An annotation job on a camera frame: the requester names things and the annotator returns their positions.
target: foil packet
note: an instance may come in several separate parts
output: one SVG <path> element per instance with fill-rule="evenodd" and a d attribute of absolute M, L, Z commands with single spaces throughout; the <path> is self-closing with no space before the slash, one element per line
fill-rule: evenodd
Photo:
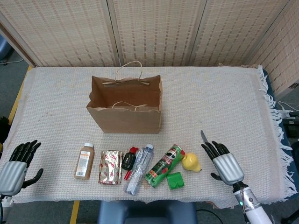
<path fill-rule="evenodd" d="M 99 183 L 121 184 L 121 164 L 123 153 L 120 151 L 102 151 Z"/>

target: brown bottle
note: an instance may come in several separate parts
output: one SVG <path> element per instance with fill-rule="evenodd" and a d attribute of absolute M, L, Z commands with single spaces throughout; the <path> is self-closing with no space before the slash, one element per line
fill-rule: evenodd
<path fill-rule="evenodd" d="M 77 179 L 89 180 L 93 166 L 94 150 L 92 143 L 85 143 L 81 149 L 74 177 Z"/>

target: robotic arm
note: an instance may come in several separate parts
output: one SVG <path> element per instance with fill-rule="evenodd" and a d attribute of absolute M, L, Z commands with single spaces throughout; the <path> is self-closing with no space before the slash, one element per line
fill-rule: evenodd
<path fill-rule="evenodd" d="M 233 186 L 233 193 L 243 208 L 245 220 L 247 222 L 249 220 L 251 224 L 271 224 L 271 220 L 257 201 L 250 187 L 242 182 L 244 173 L 234 155 L 223 144 L 212 141 L 213 146 L 209 143 L 203 131 L 201 131 L 201 136 L 205 142 L 201 146 L 219 173 L 219 175 L 211 173 L 211 176 L 216 180 Z"/>
<path fill-rule="evenodd" d="M 43 169 L 40 169 L 33 179 L 25 181 L 27 169 L 40 145 L 41 143 L 37 143 L 37 140 L 20 144 L 2 168 L 0 172 L 0 224 L 6 222 L 14 204 L 12 196 L 41 178 Z"/>

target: crushed water bottle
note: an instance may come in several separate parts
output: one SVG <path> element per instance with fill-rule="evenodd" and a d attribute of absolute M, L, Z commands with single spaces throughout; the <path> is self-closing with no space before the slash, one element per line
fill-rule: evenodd
<path fill-rule="evenodd" d="M 147 144 L 142 150 L 139 150 L 136 156 L 136 161 L 132 168 L 132 173 L 130 178 L 128 179 L 128 183 L 126 184 L 124 191 L 131 194 L 136 195 L 142 177 L 154 156 L 153 152 L 154 146 L 152 144 Z"/>

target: green spray can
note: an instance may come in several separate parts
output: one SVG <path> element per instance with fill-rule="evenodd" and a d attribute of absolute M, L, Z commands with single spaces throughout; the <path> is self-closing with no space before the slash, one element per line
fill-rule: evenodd
<path fill-rule="evenodd" d="M 154 188 L 185 156 L 180 146 L 173 145 L 159 162 L 145 175 L 145 179 Z"/>

